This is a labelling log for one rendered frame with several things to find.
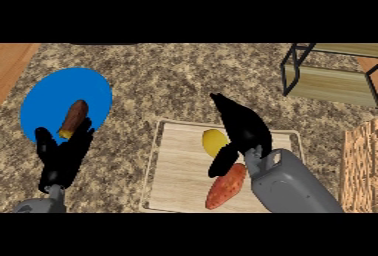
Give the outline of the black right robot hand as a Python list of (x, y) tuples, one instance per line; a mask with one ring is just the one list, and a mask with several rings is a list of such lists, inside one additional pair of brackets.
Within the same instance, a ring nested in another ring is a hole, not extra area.
[(236, 162), (238, 155), (250, 150), (264, 158), (272, 152), (272, 133), (258, 114), (229, 99), (222, 93), (211, 93), (230, 142), (220, 148), (210, 165), (208, 177), (224, 176)]

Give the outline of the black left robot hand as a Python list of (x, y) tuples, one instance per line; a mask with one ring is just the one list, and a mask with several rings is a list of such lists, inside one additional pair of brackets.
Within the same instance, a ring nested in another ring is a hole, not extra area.
[(71, 186), (92, 144), (93, 133), (90, 118), (84, 119), (69, 140), (61, 145), (56, 144), (44, 127), (35, 129), (37, 155), (44, 165), (38, 183), (38, 190), (43, 193), (49, 192), (53, 185), (64, 189)]

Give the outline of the yellow lemon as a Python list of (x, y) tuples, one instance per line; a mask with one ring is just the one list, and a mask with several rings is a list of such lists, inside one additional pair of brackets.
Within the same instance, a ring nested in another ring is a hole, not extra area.
[(227, 145), (226, 135), (217, 129), (208, 129), (202, 133), (202, 147), (211, 157), (217, 156), (220, 149)]

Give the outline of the pale wooden tray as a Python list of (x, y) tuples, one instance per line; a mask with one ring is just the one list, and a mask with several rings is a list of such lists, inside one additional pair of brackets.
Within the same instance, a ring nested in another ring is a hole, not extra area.
[(149, 213), (267, 213), (245, 177), (241, 192), (208, 210), (205, 199), (214, 180), (208, 177), (213, 158), (202, 147), (202, 133), (226, 130), (222, 125), (161, 119), (145, 171), (140, 210)]

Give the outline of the orange-red sweet potato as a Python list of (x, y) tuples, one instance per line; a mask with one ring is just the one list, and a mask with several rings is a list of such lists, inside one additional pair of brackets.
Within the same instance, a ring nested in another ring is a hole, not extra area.
[(247, 167), (242, 163), (236, 163), (227, 174), (220, 176), (210, 188), (205, 208), (213, 210), (220, 207), (226, 201), (239, 193), (247, 176)]

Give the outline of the blue round plate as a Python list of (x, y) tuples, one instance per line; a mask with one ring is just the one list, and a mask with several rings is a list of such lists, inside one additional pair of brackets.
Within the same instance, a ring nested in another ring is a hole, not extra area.
[(84, 67), (69, 67), (50, 73), (33, 86), (21, 104), (19, 123), (25, 137), (35, 142), (34, 130), (44, 127), (56, 143), (65, 142), (58, 131), (71, 105), (89, 104), (87, 116), (97, 130), (112, 108), (112, 88), (102, 74)]

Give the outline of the wicker basket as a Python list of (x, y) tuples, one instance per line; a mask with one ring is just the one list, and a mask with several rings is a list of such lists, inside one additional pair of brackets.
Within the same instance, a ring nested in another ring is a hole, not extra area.
[(378, 213), (378, 118), (344, 132), (340, 202), (346, 212)]

